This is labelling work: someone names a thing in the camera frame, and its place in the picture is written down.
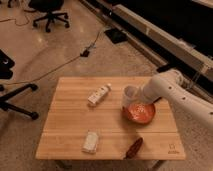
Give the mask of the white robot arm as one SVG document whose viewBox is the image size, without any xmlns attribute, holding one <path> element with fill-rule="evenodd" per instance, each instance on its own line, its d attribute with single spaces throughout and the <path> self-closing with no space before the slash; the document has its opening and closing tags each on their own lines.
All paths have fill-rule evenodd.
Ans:
<svg viewBox="0 0 213 171">
<path fill-rule="evenodd" d="M 183 81 L 182 73 L 176 69 L 158 73 L 139 87 L 139 100 L 151 104 L 162 97 L 180 106 L 213 132 L 213 104 L 182 88 Z"/>
</svg>

